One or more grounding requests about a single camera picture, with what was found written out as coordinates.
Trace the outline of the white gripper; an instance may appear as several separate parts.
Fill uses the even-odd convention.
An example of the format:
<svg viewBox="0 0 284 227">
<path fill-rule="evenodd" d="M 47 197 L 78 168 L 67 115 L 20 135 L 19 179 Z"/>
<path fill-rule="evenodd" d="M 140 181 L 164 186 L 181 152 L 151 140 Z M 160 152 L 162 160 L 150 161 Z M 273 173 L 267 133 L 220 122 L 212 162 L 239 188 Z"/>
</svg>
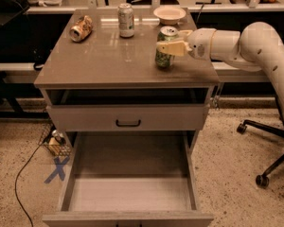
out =
<svg viewBox="0 0 284 227">
<path fill-rule="evenodd" d="M 189 55 L 196 60 L 208 61 L 211 41 L 215 32 L 215 28 L 200 28 L 195 31 L 179 30 L 179 37 L 188 37 L 188 43 L 185 41 L 163 41 L 156 44 L 156 49 L 171 56 L 184 56 L 189 52 Z"/>
</svg>

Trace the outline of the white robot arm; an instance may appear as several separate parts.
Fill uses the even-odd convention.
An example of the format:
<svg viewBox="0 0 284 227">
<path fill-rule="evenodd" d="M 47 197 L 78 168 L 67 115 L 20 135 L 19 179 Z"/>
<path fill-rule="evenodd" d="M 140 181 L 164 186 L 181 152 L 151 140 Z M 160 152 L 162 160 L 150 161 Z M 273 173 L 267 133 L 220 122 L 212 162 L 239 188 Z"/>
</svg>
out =
<svg viewBox="0 0 284 227">
<path fill-rule="evenodd" d="M 284 44 L 275 29 L 255 22 L 242 32 L 200 28 L 181 30 L 180 36 L 156 44 L 172 56 L 190 55 L 196 60 L 217 60 L 245 71 L 263 71 L 272 83 L 284 119 Z"/>
</svg>

